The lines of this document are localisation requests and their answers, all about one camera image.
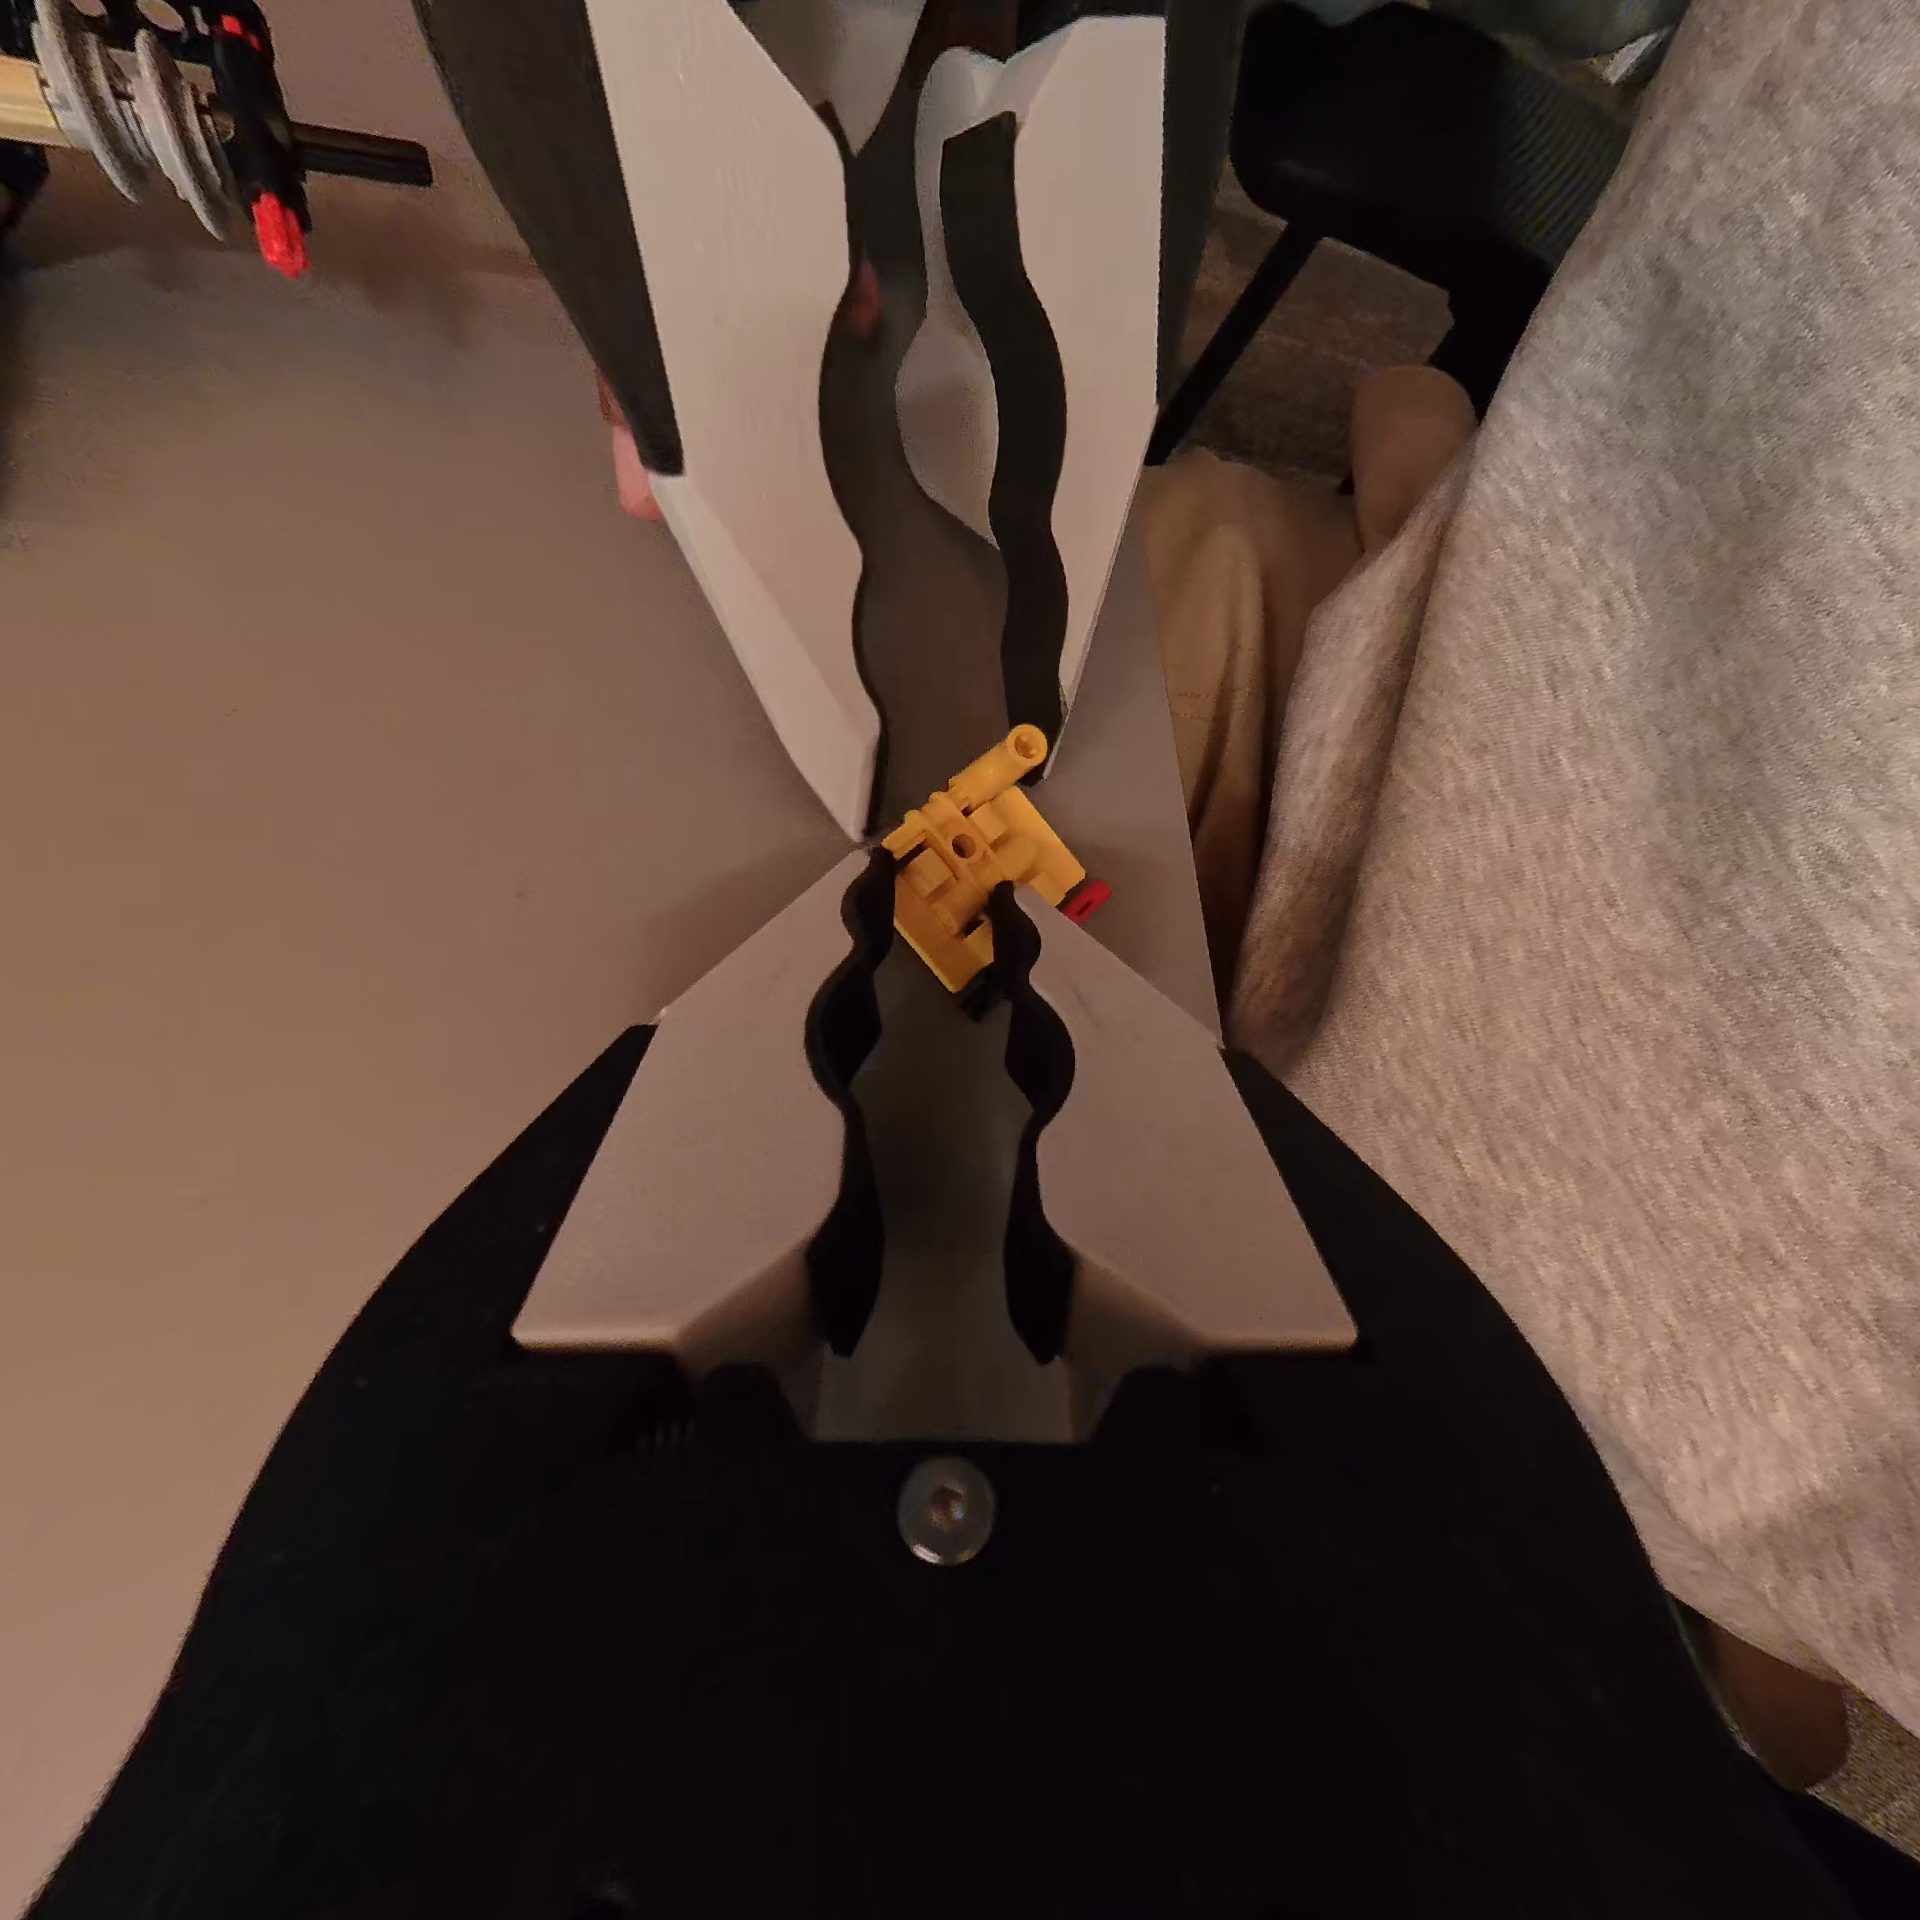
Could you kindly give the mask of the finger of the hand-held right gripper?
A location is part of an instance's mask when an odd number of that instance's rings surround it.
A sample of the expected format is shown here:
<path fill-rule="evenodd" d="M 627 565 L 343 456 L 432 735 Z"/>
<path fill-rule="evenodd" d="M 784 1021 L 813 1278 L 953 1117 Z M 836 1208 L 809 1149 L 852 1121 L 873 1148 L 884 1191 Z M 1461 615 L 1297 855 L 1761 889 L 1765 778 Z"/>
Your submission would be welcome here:
<path fill-rule="evenodd" d="M 895 432 L 895 801 L 1045 728 L 1092 932 L 1219 1038 L 1137 494 L 1160 382 L 1165 18 L 934 10 Z"/>
<path fill-rule="evenodd" d="M 900 6 L 590 2 L 591 50 L 679 430 L 663 521 L 789 759 L 860 839 L 880 712 L 823 373 L 856 281 L 848 153 L 900 80 Z"/>

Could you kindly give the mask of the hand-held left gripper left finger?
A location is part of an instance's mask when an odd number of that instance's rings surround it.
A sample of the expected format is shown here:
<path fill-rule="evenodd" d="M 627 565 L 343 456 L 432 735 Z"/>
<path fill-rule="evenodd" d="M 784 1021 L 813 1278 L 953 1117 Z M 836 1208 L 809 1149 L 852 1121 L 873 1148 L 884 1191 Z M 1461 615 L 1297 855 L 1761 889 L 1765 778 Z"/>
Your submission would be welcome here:
<path fill-rule="evenodd" d="M 515 1320 L 526 1350 L 753 1364 L 819 1424 L 880 1286 L 855 1078 L 893 918 L 895 858 L 849 852 L 660 1010 Z"/>

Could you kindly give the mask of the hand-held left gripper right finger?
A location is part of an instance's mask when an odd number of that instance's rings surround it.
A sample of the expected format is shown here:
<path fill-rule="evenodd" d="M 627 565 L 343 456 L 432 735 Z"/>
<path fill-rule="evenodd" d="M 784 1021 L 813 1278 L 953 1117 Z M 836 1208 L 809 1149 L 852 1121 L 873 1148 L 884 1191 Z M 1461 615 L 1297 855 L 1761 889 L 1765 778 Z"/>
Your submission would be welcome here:
<path fill-rule="evenodd" d="M 966 1087 L 966 1438 L 1091 1438 L 1127 1375 L 1349 1352 L 1358 1328 L 1187 1007 L 1031 889 L 990 900 Z"/>

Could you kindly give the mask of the yellow lego assembly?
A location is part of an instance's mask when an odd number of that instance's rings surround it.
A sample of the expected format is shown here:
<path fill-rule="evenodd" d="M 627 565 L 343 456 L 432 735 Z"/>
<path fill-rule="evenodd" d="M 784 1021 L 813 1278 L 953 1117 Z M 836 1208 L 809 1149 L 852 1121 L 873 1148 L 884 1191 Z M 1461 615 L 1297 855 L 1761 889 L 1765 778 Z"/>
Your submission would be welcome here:
<path fill-rule="evenodd" d="M 1023 791 L 1046 756 L 1040 726 L 1012 726 L 880 841 L 895 864 L 895 932 L 959 1001 L 987 991 L 1000 884 L 1031 889 L 1073 922 L 1113 895 Z"/>

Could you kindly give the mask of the black and grey lego model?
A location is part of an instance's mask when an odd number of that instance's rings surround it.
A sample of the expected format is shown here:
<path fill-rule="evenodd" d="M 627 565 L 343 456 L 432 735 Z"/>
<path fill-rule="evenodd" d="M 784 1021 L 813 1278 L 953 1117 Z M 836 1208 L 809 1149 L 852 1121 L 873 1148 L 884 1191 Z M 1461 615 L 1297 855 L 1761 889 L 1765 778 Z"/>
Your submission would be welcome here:
<path fill-rule="evenodd" d="M 219 242 L 308 269 L 310 176 L 428 189 L 412 138 L 296 120 L 253 2 L 5 2 L 1 236 L 72 153 L 129 202 L 166 184 Z"/>

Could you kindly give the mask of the person's right hand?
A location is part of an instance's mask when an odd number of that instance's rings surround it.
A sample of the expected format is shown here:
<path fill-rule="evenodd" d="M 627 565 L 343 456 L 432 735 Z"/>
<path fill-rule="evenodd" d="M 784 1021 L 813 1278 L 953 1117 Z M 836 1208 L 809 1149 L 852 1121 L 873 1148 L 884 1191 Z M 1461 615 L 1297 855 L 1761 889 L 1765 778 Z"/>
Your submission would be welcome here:
<path fill-rule="evenodd" d="M 654 476 L 644 469 L 632 428 L 608 380 L 597 369 L 593 390 L 598 413 L 608 425 L 615 498 L 619 509 L 641 522 L 663 522 L 665 517 L 655 501 Z"/>

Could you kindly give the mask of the beige pants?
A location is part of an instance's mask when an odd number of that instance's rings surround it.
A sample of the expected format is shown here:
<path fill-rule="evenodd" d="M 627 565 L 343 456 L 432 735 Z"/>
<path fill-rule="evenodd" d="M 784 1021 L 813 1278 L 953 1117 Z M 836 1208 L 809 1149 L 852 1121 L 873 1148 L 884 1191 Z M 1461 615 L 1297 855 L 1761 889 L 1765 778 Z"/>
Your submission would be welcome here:
<path fill-rule="evenodd" d="M 1238 960 L 1310 616 L 1389 543 L 1473 428 L 1449 373 L 1403 365 L 1358 385 L 1349 494 L 1205 448 L 1142 470 L 1141 541 L 1216 993 Z"/>

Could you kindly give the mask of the black office chair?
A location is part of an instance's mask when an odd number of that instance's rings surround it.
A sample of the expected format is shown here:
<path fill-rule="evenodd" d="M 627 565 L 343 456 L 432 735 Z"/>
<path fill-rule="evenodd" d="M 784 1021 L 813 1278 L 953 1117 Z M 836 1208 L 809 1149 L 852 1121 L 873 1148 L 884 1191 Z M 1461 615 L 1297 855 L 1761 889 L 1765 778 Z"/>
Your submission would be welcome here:
<path fill-rule="evenodd" d="M 1625 144 L 1622 117 L 1451 16 L 1387 4 L 1334 26 L 1260 6 L 1229 161 L 1281 229 L 1163 400 L 1145 460 L 1184 442 L 1324 242 L 1444 293 L 1431 364 L 1483 418 Z"/>

